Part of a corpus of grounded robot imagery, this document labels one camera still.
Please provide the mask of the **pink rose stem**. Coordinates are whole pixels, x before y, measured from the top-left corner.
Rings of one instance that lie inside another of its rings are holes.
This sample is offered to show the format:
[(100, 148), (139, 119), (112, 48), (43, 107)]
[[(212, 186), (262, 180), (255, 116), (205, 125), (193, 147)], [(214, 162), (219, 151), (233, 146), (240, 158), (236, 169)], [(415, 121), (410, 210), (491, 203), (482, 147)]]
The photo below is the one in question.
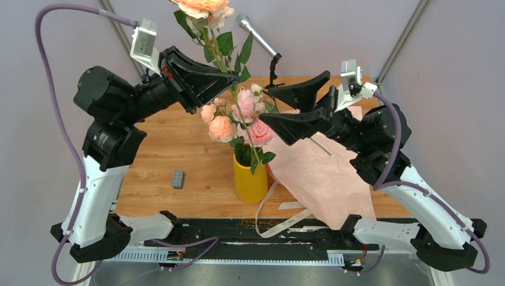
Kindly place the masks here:
[(244, 140), (241, 160), (249, 165), (250, 173), (254, 175), (259, 165), (268, 164), (277, 156), (274, 152), (263, 151), (263, 147), (272, 141), (275, 133), (260, 119), (254, 120), (246, 129), (239, 125), (239, 131)]
[(216, 98), (204, 105), (199, 114), (208, 126), (208, 135), (211, 140), (229, 144), (234, 151), (243, 145), (244, 140), (239, 135), (238, 124), (229, 115), (226, 101)]
[(274, 113), (278, 109), (267, 100), (264, 88), (253, 83), (249, 89), (240, 87), (231, 116), (236, 122), (252, 123), (261, 113)]

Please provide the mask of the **pink wrapping paper sheet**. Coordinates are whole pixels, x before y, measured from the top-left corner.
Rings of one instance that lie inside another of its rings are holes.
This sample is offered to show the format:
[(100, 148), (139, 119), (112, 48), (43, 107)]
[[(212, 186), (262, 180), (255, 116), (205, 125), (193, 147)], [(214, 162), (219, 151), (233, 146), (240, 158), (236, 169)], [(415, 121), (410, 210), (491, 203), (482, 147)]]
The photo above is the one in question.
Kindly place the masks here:
[(340, 229), (349, 215), (375, 220), (370, 186), (350, 164), (356, 154), (320, 132), (312, 138), (332, 155), (309, 139), (289, 146), (277, 135), (263, 147), (264, 151), (277, 154), (268, 164), (273, 178), (333, 230)]

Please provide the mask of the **pink flower bouquet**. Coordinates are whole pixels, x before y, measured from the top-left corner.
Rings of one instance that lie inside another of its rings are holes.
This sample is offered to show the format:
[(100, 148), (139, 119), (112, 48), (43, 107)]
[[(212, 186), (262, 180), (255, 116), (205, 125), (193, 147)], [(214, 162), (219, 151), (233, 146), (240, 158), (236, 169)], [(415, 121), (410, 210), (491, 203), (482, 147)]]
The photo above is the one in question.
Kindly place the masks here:
[(323, 150), (327, 155), (331, 156), (332, 153), (326, 148), (324, 147), (320, 142), (318, 142), (317, 140), (315, 140), (314, 138), (309, 138), (309, 140), (314, 143), (316, 146), (318, 146), (321, 150)]

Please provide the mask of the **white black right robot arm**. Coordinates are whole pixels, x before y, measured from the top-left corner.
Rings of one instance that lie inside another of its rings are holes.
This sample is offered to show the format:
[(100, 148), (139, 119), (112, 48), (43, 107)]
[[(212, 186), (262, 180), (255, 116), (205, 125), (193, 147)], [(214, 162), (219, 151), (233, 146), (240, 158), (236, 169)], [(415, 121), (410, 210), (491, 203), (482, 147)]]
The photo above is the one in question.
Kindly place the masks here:
[(269, 89), (270, 97), (297, 112), (263, 113), (260, 120), (288, 145), (321, 133), (356, 153), (350, 163), (359, 177), (395, 198), (416, 220), (402, 224), (351, 214), (340, 229), (342, 245), (353, 249), (361, 243), (377, 244), (409, 251), (443, 272), (472, 271), (482, 254), (479, 273), (487, 273), (490, 257), (481, 241), (487, 224), (447, 204), (401, 152), (411, 129), (399, 106), (385, 99), (376, 85), (363, 82), (358, 72), (342, 74), (341, 85), (318, 98), (329, 78), (324, 71), (302, 83)]

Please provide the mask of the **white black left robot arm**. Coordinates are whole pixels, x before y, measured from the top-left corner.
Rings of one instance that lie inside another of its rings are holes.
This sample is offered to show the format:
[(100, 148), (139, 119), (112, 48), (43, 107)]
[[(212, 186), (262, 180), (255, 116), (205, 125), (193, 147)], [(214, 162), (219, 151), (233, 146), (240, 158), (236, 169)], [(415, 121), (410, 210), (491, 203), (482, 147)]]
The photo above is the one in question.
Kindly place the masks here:
[(82, 147), (86, 182), (74, 198), (81, 205), (77, 216), (51, 228), (57, 241), (71, 244), (78, 263), (110, 259), (144, 241), (175, 246), (182, 240), (177, 217), (168, 211), (150, 217), (115, 213), (123, 178), (146, 137), (137, 124), (175, 103), (194, 114), (237, 84), (239, 76), (194, 61), (174, 46), (159, 54), (157, 64), (159, 73), (135, 86), (101, 66), (79, 79), (74, 103), (93, 117)]

